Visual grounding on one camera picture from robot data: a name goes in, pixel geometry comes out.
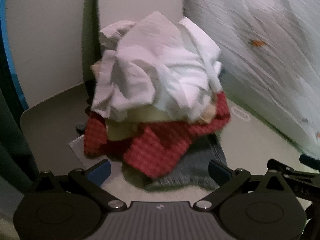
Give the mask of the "white shirt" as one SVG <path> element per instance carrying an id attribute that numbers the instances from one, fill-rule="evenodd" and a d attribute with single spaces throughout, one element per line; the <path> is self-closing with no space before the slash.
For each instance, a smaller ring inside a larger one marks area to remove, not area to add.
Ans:
<path id="1" fill-rule="evenodd" d="M 92 110 L 117 122 L 210 123 L 217 114 L 220 48 L 184 17 L 160 12 L 99 31 L 103 49 Z"/>

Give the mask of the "blue denim jeans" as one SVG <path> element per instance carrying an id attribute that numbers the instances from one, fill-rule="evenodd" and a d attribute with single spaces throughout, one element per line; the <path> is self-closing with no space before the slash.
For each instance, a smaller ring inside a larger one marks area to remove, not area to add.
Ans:
<path id="1" fill-rule="evenodd" d="M 147 179 L 145 186 L 150 191 L 178 189 L 190 185 L 208 190 L 217 189 L 217 183 L 208 173 L 211 160 L 227 165 L 222 146 L 214 133 L 197 139 L 171 172 L 157 179 Z"/>

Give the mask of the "green checked bed sheet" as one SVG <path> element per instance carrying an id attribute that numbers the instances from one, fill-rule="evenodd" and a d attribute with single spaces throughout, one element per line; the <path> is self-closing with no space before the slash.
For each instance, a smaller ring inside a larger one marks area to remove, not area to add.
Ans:
<path id="1" fill-rule="evenodd" d="M 51 170 L 55 175 L 67 174 L 84 165 L 74 154 L 69 142 L 78 137 L 75 126 L 87 119 L 85 108 L 88 95 L 80 84 L 31 107 L 22 114 L 20 124 L 23 134 L 40 171 Z M 231 122 L 222 130 L 219 141 L 230 168 L 245 168 L 252 174 L 265 174 L 267 161 L 276 159 L 299 170 L 312 170 L 299 162 L 299 152 L 283 137 L 256 117 L 247 114 L 234 102 L 228 101 L 232 110 Z M 131 201 L 189 201 L 194 204 L 210 191 L 198 186 L 149 192 L 142 188 L 136 174 L 131 174 L 119 162 L 112 162 L 112 172 L 103 189 L 130 204 Z"/>

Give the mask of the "red knitted garment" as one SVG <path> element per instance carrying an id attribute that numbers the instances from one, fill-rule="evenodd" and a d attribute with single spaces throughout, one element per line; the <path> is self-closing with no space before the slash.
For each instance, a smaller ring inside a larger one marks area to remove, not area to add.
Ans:
<path id="1" fill-rule="evenodd" d="M 151 179 L 171 172 L 187 149 L 197 139 L 222 129 L 231 114 L 224 92 L 217 95 L 213 121 L 206 125 L 190 125 L 182 121 L 139 124 L 126 139 L 111 141 L 102 116 L 91 111 L 84 135 L 84 154 L 89 158 L 108 155 L 122 160 Z"/>

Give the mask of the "beige garment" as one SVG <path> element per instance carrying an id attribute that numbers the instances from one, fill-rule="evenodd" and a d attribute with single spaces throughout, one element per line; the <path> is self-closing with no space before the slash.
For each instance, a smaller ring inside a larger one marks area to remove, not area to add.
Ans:
<path id="1" fill-rule="evenodd" d="M 92 67 L 97 78 L 92 109 L 105 119 L 112 141 L 129 137 L 138 124 L 208 124 L 216 116 L 221 90 L 215 69 L 219 65 L 144 60 L 122 64 L 108 56 Z"/>

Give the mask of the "light blue carrot-print quilt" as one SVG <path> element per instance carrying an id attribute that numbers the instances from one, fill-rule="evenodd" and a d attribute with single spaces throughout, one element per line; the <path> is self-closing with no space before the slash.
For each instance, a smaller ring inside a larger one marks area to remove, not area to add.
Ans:
<path id="1" fill-rule="evenodd" d="M 220 47 L 225 91 L 319 157 L 319 0 L 184 0 Z"/>

